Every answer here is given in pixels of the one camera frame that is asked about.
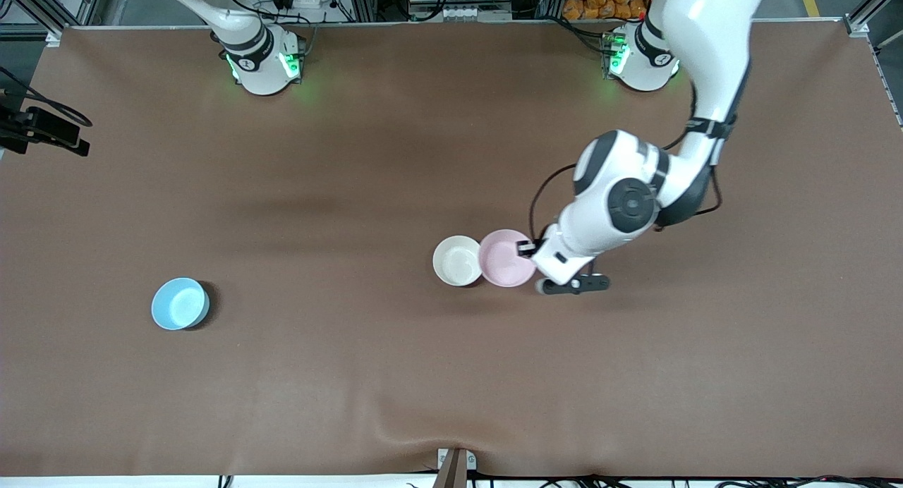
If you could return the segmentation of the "orange packaged goods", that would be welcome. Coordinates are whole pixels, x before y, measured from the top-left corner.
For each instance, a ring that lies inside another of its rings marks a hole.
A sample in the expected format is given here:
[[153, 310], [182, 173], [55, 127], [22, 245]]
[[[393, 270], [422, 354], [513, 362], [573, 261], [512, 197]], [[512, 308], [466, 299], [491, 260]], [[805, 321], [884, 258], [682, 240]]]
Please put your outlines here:
[[651, 0], [564, 0], [565, 20], [641, 21]]

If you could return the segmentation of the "pink bowl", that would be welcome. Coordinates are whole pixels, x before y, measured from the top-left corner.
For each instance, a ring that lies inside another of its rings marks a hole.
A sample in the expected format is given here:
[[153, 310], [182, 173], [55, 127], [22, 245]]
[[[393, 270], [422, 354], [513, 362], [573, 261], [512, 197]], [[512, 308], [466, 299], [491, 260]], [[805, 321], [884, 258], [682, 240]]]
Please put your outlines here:
[[530, 238], [515, 230], [490, 232], [480, 242], [478, 265], [485, 279], [500, 288], [516, 288], [535, 275], [535, 264], [520, 257], [517, 248]]

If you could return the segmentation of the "blue bowl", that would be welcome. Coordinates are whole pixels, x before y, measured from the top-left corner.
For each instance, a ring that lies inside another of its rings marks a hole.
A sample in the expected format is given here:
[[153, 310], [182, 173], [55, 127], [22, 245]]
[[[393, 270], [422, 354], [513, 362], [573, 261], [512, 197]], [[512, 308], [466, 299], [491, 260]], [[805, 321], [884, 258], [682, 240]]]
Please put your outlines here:
[[158, 289], [150, 312], [158, 327], [177, 331], [196, 327], [206, 318], [209, 308], [210, 297], [199, 281], [177, 277]]

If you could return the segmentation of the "metal table edge bracket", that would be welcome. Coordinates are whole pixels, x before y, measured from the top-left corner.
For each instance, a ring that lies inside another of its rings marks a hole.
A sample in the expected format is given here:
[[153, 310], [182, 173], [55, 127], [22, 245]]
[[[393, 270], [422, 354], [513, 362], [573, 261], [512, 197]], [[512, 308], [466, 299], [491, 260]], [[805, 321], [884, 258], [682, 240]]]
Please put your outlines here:
[[466, 449], [439, 449], [437, 475], [432, 488], [471, 488], [468, 474], [477, 471], [474, 452]]

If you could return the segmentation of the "white bowl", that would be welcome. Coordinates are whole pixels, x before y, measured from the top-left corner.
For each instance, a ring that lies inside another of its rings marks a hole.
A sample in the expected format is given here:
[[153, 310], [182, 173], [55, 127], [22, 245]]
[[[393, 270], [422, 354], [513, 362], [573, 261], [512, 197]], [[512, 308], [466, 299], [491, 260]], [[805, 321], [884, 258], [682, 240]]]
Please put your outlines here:
[[478, 262], [480, 243], [468, 236], [451, 236], [439, 243], [432, 254], [433, 272], [443, 283], [464, 288], [483, 276]]

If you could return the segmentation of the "white connector block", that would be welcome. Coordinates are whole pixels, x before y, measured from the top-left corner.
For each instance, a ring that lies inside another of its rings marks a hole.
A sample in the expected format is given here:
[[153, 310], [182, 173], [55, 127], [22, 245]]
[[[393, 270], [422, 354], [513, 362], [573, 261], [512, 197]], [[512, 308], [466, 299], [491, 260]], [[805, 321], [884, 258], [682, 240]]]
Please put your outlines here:
[[442, 9], [442, 22], [480, 22], [496, 12], [496, 5], [452, 5]]

